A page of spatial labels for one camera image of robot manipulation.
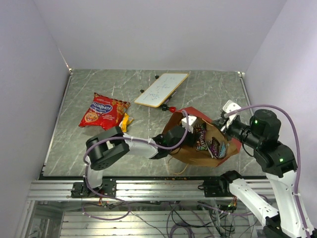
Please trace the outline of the red brown paper bag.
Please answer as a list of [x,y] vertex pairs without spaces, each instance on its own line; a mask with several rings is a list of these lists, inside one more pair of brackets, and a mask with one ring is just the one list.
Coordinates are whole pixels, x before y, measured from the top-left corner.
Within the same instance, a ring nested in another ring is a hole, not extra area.
[[205,141],[211,140],[212,137],[215,137],[218,141],[229,143],[229,147],[227,149],[225,158],[215,159],[211,157],[208,149],[206,151],[196,151],[196,146],[189,147],[183,145],[181,148],[175,149],[170,153],[173,158],[187,165],[214,168],[220,166],[231,156],[236,155],[240,152],[240,149],[242,147],[241,142],[234,138],[226,139],[221,134],[221,132],[212,125],[212,120],[209,117],[193,107],[185,108],[185,110],[188,115],[196,116],[198,123],[206,123],[207,129],[205,134]]

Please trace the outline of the purple m&m's packet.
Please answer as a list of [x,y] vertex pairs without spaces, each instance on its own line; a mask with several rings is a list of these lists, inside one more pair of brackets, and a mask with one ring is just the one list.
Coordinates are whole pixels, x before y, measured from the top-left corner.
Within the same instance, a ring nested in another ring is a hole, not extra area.
[[215,137],[211,140],[206,140],[207,149],[212,158],[223,159],[226,156],[229,143],[218,141]]

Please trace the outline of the brown m&m's candy packet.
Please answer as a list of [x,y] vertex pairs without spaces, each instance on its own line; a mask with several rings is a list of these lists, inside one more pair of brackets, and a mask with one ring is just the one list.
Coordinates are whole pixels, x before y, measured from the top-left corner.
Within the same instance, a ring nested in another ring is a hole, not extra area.
[[194,127],[194,136],[196,140],[196,151],[206,151],[207,145],[205,143],[207,125],[206,123],[199,123]]

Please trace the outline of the red cookie snack bag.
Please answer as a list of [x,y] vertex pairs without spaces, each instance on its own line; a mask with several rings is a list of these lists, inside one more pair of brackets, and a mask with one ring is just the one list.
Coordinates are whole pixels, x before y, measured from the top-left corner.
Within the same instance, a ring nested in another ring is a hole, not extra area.
[[88,110],[82,117],[79,127],[100,126],[108,130],[119,126],[131,103],[118,99],[109,98],[94,93],[94,98]]

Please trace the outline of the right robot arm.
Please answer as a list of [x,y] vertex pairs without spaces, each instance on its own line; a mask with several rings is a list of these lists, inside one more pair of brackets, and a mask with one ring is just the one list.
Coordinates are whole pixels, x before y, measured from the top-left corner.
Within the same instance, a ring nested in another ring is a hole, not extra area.
[[299,161],[291,148],[278,140],[281,121],[277,115],[271,110],[259,109],[246,125],[236,110],[228,109],[212,124],[225,138],[237,139],[252,148],[256,162],[272,186],[277,208],[254,192],[236,171],[222,175],[219,192],[239,198],[261,223],[267,238],[315,238],[317,230],[307,216],[296,187]]

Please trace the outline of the yellow candy packet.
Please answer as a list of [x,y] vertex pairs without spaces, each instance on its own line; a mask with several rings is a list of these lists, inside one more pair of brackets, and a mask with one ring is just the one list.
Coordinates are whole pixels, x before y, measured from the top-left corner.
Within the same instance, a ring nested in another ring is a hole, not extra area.
[[133,120],[134,120],[133,117],[131,117],[127,113],[124,114],[123,119],[119,124],[119,127],[121,128],[122,132],[127,132],[127,127],[129,124],[132,123]]

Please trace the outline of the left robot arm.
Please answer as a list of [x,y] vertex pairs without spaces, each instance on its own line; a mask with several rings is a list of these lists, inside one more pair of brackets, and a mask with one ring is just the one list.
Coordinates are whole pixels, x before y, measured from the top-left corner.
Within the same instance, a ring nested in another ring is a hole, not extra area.
[[149,139],[130,136],[119,126],[106,130],[86,141],[83,190],[90,197],[100,195],[103,171],[125,155],[159,160],[178,148],[193,146],[194,140],[194,132],[181,125]]

